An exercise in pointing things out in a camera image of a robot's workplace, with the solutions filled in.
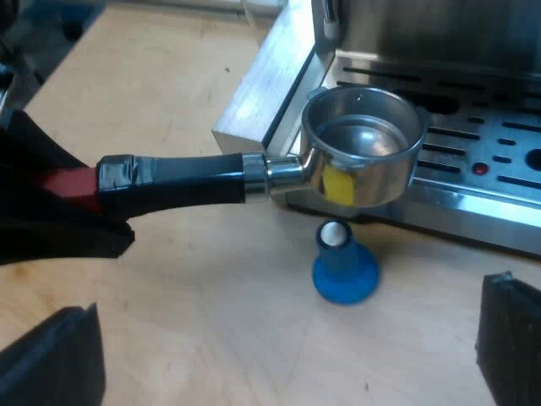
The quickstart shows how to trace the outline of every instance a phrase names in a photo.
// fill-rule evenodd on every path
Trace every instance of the portafilter handle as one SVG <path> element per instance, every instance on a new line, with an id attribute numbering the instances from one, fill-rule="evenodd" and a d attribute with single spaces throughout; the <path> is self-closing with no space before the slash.
<path id="1" fill-rule="evenodd" d="M 175 207 L 263 201 L 275 192 L 308 187 L 297 157 L 266 159 L 261 153 L 105 156 L 96 171 L 101 209 L 118 219 Z"/>

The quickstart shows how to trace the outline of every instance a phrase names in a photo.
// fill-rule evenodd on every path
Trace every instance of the drip tray grate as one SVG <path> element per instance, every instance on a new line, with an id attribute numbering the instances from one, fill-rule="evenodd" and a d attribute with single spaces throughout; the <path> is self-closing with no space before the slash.
<path id="1" fill-rule="evenodd" d="M 431 112 L 416 179 L 541 203 L 541 83 L 336 56 L 323 86 L 348 85 Z M 474 170 L 480 163 L 486 171 Z"/>

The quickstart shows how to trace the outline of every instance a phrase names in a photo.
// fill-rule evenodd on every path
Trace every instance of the black plastic object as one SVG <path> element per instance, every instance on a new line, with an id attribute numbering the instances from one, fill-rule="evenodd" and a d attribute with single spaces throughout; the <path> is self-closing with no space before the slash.
<path id="1" fill-rule="evenodd" d="M 95 304 L 60 310 L 0 353 L 0 406 L 98 406 L 105 387 Z"/>
<path id="2" fill-rule="evenodd" d="M 116 258 L 134 241 L 125 222 L 97 216 L 29 179 L 84 167 L 25 112 L 4 111 L 0 128 L 0 264 L 57 257 Z"/>
<path id="3" fill-rule="evenodd" d="M 477 352 L 499 406 L 541 404 L 541 292 L 510 272 L 485 277 Z"/>
<path id="4" fill-rule="evenodd" d="M 117 219 L 174 207 L 244 203 L 242 154 L 199 158 L 105 156 L 97 170 L 101 207 Z"/>

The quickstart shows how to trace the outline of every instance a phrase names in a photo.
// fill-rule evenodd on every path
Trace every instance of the wooden table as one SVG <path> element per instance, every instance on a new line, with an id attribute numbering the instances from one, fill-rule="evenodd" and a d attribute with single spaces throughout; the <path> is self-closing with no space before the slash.
<path id="1" fill-rule="evenodd" d="M 235 22 L 110 7 L 28 106 L 85 162 L 219 153 L 210 128 L 257 52 Z M 483 275 L 541 287 L 539 263 L 381 224 L 354 232 L 382 281 L 366 302 L 311 281 L 321 217 L 269 201 L 134 219 L 120 259 L 0 267 L 0 346 L 97 302 L 105 405 L 485 405 L 474 350 Z"/>

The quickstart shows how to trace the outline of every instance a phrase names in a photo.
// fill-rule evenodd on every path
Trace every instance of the espresso machine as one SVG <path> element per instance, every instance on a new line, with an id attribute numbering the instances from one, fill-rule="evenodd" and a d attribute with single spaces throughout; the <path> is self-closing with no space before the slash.
<path id="1" fill-rule="evenodd" d="M 213 134 L 221 150 L 296 156 L 314 90 L 363 85 L 430 113 L 413 181 L 382 206 L 313 190 L 274 199 L 541 255 L 541 3 L 291 0 Z"/>

